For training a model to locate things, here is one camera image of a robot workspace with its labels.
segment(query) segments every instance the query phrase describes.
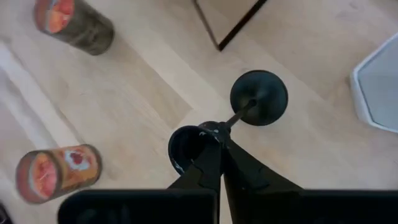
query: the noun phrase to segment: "black frame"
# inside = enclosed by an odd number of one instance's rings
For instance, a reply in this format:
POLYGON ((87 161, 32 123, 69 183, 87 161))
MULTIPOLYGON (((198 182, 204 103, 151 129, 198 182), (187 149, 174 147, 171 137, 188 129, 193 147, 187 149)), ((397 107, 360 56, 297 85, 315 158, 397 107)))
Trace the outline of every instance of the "black frame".
POLYGON ((253 7, 242 17, 242 19, 232 28, 232 30, 226 35, 226 37, 220 43, 217 42, 214 32, 211 29, 209 22, 207 21, 206 16, 203 13, 203 10, 201 9, 201 7, 198 3, 198 0, 192 0, 192 3, 195 6, 195 9, 197 10, 203 25, 205 25, 206 31, 209 34, 212 43, 219 51, 222 51, 231 42, 231 40, 234 39, 236 34, 238 34, 239 31, 241 31, 241 29, 258 12, 258 10, 260 10, 260 8, 264 5, 264 3, 266 3, 266 1, 267 0, 258 0, 253 5, 253 7))

